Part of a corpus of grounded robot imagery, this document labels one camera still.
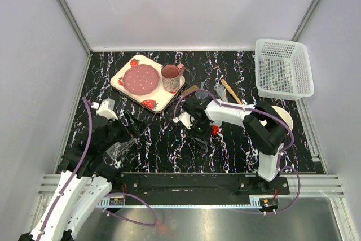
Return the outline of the white wash bottle red cap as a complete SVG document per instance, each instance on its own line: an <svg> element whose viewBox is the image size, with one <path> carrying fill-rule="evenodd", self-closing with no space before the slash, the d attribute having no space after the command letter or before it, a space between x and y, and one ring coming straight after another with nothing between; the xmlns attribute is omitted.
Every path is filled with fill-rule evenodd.
<svg viewBox="0 0 361 241"><path fill-rule="evenodd" d="M223 122L221 121L214 121L211 123L212 126L212 135L217 135L219 132L219 128L222 126Z"/></svg>

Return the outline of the clear test tube rack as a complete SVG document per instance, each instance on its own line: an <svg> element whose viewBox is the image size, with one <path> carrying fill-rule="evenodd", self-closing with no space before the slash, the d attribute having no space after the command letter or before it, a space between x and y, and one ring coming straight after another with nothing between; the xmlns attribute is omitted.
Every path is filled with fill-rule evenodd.
<svg viewBox="0 0 361 241"><path fill-rule="evenodd" d="M126 142L116 142L106 150L106 153L112 160L117 160L118 158L125 156L136 142L136 138L132 138Z"/></svg>

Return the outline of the clear plastic funnel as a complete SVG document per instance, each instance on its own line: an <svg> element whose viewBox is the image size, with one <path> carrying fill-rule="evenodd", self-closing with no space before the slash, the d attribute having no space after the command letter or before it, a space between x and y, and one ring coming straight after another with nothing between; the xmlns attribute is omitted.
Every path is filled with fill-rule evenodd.
<svg viewBox="0 0 361 241"><path fill-rule="evenodd" d="M202 82L199 90L195 92L195 96L199 100L203 100L208 96L208 93L204 89L204 85L204 82Z"/></svg>

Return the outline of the clear plastic pipettes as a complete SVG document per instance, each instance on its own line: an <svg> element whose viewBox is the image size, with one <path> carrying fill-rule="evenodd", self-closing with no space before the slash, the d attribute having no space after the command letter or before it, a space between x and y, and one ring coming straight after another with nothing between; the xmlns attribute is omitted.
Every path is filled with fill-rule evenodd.
<svg viewBox="0 0 361 241"><path fill-rule="evenodd" d="M216 84L214 90L220 97L221 101L228 102L227 91L223 84Z"/></svg>

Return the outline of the wooden test tube clamp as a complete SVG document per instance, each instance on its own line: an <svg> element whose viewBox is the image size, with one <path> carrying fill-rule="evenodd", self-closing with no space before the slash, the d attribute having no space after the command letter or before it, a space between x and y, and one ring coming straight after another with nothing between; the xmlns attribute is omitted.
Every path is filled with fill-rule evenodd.
<svg viewBox="0 0 361 241"><path fill-rule="evenodd" d="M221 79L221 83L222 85L226 88L226 90L231 94L231 96L234 98L234 100L236 100L236 102L238 104L242 104L242 101L238 98L238 96L236 95L236 93L232 90L232 88L230 87L230 85L226 82L225 79Z"/></svg>

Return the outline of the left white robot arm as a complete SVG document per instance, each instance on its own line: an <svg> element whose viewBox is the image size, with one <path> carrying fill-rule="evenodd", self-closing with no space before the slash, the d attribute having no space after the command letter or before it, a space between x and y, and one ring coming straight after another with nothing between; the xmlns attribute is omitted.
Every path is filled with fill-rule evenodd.
<svg viewBox="0 0 361 241"><path fill-rule="evenodd" d="M62 161L58 186L33 230L20 240L75 240L80 228L108 194L122 190L120 170L107 164L111 152L118 155L144 133L147 123L125 112L112 111L88 116L85 144L68 151Z"/></svg>

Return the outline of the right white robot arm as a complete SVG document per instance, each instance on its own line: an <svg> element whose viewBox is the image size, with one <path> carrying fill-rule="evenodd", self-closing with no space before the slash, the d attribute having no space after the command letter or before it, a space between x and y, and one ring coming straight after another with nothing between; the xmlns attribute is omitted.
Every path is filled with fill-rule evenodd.
<svg viewBox="0 0 361 241"><path fill-rule="evenodd" d="M220 122L243 128L259 152L259 177L256 179L258 191L268 194L275 189L275 177L280 171L280 155L286 150L285 139L290 136L294 140L293 121L288 113L283 116L275 106L265 101L242 106L212 97L203 100L189 97L182 108L178 120L196 139L208 139L213 126Z"/></svg>

